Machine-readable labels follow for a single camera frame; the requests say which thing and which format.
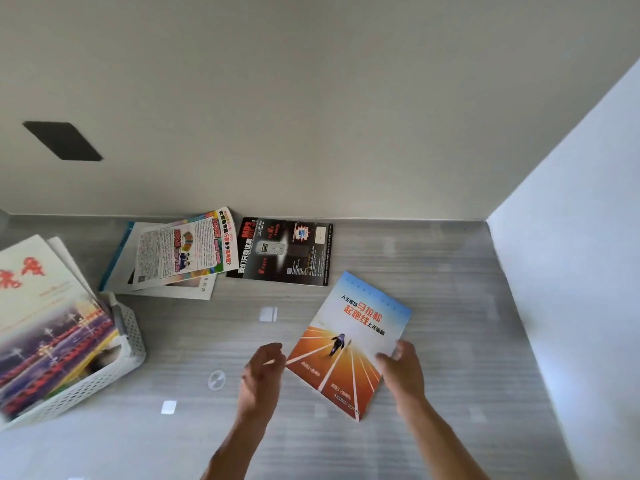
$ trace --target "running person illustration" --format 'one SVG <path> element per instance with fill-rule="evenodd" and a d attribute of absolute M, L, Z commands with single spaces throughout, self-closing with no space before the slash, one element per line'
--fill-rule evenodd
<path fill-rule="evenodd" d="M 335 340 L 335 343 L 333 344 L 333 348 L 329 353 L 329 357 L 338 352 L 338 349 L 344 348 L 344 334 L 341 333 L 337 337 L 332 338 L 332 340 Z"/>

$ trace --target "forearm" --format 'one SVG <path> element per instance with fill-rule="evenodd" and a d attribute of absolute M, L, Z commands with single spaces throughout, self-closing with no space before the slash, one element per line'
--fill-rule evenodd
<path fill-rule="evenodd" d="M 201 480 L 243 480 L 253 454 L 264 437 L 266 424 L 238 418 L 214 453 Z"/>
<path fill-rule="evenodd" d="M 403 405 L 401 414 L 434 480 L 489 480 L 453 429 L 426 399 Z"/>

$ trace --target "circular mark on floor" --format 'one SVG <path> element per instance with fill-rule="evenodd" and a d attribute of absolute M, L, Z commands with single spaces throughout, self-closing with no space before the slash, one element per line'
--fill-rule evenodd
<path fill-rule="evenodd" d="M 209 376 L 209 389 L 212 391 L 219 391 L 225 386 L 227 377 L 222 371 L 213 371 Z"/>

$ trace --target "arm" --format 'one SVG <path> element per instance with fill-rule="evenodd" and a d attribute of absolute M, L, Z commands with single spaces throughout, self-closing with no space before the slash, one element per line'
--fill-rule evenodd
<path fill-rule="evenodd" d="M 280 396 L 282 344 L 260 347 L 243 371 L 236 422 L 201 480 L 243 480 Z"/>
<path fill-rule="evenodd" d="M 434 480 L 489 480 L 467 449 L 427 401 L 415 348 L 398 340 L 398 359 L 378 354 L 376 360 L 391 389 L 397 410 L 413 435 Z"/>

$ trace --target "magazine cover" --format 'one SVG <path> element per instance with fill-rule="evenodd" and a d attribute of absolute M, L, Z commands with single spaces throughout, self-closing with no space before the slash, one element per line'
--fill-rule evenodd
<path fill-rule="evenodd" d="M 75 378 L 115 325 L 39 235 L 0 252 L 0 412 L 13 419 Z"/>
<path fill-rule="evenodd" d="M 175 282 L 162 286 L 154 286 L 144 290 L 133 290 L 134 269 L 136 267 L 136 252 L 140 233 L 143 229 L 160 229 L 172 224 L 155 224 L 149 222 L 129 222 L 122 236 L 107 272 L 103 275 L 98 291 L 110 291 L 115 294 L 130 294 L 138 296 L 158 296 L 164 298 L 210 299 L 215 274 L 206 274 L 198 278 L 183 280 L 182 275 L 173 277 Z"/>
<path fill-rule="evenodd" d="M 231 278 L 327 286 L 333 224 L 245 217 Z"/>
<path fill-rule="evenodd" d="M 160 229 L 143 230 L 133 290 L 237 269 L 237 251 L 236 228 L 228 207 Z"/>
<path fill-rule="evenodd" d="M 356 421 L 380 382 L 411 310 L 345 272 L 287 358 L 287 368 Z"/>

